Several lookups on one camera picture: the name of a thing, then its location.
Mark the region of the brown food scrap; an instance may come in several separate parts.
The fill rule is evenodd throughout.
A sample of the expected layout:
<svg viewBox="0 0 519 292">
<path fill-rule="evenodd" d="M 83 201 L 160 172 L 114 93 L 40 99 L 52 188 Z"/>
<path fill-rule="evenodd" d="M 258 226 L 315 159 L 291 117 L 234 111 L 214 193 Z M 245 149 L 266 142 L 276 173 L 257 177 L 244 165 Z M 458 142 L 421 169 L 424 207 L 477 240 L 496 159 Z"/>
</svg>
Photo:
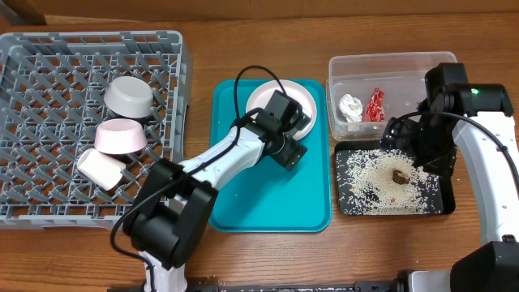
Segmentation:
<svg viewBox="0 0 519 292">
<path fill-rule="evenodd" d="M 400 185 L 409 184 L 410 178 L 407 174 L 400 170 L 393 170 L 392 171 L 392 180 Z"/>
</svg>

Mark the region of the white round plate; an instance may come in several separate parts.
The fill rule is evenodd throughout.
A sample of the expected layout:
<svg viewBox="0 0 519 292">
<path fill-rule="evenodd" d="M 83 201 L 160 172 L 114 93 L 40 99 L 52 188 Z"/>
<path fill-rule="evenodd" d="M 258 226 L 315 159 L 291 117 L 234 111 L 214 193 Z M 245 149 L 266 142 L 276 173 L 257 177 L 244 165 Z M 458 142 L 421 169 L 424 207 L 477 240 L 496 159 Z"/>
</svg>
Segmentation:
<svg viewBox="0 0 519 292">
<path fill-rule="evenodd" d="M 302 130 L 297 131 L 294 135 L 295 140 L 300 140 L 308 135 L 315 125 L 317 119 L 317 106 L 315 100 L 310 92 L 301 84 L 287 79 L 282 79 L 281 84 L 286 90 L 288 96 L 292 97 L 299 104 L 301 104 L 303 113 L 310 118 L 310 122 Z M 258 107 L 264 109 L 275 90 L 281 90 L 279 84 L 275 80 L 268 81 L 267 83 L 260 85 L 249 97 L 247 101 L 246 112 Z"/>
</svg>

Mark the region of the red snack wrapper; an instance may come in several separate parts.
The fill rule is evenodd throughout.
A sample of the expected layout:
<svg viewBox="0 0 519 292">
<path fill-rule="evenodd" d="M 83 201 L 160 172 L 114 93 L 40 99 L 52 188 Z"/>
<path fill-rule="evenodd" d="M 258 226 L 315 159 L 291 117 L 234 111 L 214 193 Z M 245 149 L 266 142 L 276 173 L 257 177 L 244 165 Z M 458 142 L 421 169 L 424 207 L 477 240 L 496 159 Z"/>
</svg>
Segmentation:
<svg viewBox="0 0 519 292">
<path fill-rule="evenodd" d="M 362 115 L 363 122 L 382 122 L 385 120 L 383 107 L 384 92 L 375 88 Z"/>
</svg>

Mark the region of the white tissue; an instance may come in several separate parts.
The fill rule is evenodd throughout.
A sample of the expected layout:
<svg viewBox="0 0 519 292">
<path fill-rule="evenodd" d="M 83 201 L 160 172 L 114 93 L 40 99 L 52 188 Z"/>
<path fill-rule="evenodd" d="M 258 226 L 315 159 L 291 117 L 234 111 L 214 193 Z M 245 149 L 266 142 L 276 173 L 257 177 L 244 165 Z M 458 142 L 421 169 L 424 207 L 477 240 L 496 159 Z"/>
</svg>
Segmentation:
<svg viewBox="0 0 519 292">
<path fill-rule="evenodd" d="M 340 99 L 338 108 L 347 122 L 362 121 L 362 102 L 357 97 L 345 94 Z"/>
</svg>

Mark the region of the pink bowl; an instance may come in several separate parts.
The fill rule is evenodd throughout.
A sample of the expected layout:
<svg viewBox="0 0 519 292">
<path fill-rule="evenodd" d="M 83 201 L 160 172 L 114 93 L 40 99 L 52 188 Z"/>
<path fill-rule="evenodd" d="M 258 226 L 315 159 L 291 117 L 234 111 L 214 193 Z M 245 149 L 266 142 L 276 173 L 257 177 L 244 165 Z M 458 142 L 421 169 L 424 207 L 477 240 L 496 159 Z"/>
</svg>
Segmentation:
<svg viewBox="0 0 519 292">
<path fill-rule="evenodd" d="M 143 127 L 139 122 L 126 118 L 107 120 L 98 125 L 94 148 L 105 154 L 128 154 L 138 152 L 148 145 Z"/>
</svg>

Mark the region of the grey bowl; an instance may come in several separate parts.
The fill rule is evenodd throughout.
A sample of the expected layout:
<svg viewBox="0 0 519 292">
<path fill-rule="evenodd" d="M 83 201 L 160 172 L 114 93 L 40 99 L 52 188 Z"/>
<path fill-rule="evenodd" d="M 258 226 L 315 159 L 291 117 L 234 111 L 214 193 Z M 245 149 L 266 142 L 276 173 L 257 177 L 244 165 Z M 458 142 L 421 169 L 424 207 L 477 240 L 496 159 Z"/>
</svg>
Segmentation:
<svg viewBox="0 0 519 292">
<path fill-rule="evenodd" d="M 127 118 L 146 118 L 153 105 L 152 88 L 141 79 L 119 76 L 107 88 L 104 102 L 115 114 Z"/>
</svg>

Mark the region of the white paper cup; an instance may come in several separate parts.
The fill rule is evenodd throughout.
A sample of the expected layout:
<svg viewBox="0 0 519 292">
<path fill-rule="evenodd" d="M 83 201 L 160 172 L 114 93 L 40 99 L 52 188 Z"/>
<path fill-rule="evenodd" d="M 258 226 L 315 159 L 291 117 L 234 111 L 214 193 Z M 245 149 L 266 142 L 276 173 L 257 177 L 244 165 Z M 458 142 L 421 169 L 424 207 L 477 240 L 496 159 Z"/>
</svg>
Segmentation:
<svg viewBox="0 0 519 292">
<path fill-rule="evenodd" d="M 96 185 L 108 191 L 122 179 L 122 171 L 126 164 L 95 148 L 89 148 L 79 157 L 77 167 Z"/>
</svg>

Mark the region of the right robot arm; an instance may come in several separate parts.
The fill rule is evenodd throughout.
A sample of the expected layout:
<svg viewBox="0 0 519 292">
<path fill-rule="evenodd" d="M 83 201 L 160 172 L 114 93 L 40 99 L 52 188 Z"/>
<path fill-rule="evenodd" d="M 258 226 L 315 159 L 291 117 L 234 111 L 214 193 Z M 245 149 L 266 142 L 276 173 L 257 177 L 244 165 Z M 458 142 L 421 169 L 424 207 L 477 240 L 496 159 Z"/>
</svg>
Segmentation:
<svg viewBox="0 0 519 292">
<path fill-rule="evenodd" d="M 400 291 L 518 289 L 518 147 L 513 106 L 501 84 L 472 84 L 465 67 L 442 62 L 425 75 L 416 111 L 388 120 L 382 149 L 409 152 L 414 166 L 449 176 L 453 150 L 465 161 L 478 207 L 481 246 L 440 271 L 403 271 Z"/>
</svg>

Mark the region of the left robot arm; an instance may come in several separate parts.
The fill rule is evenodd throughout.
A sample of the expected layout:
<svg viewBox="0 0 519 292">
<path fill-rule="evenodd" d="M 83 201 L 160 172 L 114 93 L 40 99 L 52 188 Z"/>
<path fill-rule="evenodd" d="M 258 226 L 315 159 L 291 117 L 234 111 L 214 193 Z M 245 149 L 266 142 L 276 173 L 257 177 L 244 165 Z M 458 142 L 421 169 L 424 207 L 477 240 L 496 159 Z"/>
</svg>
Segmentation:
<svg viewBox="0 0 519 292">
<path fill-rule="evenodd" d="M 146 268 L 142 291 L 184 291 L 183 267 L 196 249 L 219 190 L 264 157 L 293 169 L 307 148 L 295 134 L 316 116 L 276 90 L 264 106 L 237 116 L 229 134 L 206 152 L 173 163 L 159 160 L 116 227 L 129 236 Z"/>
</svg>

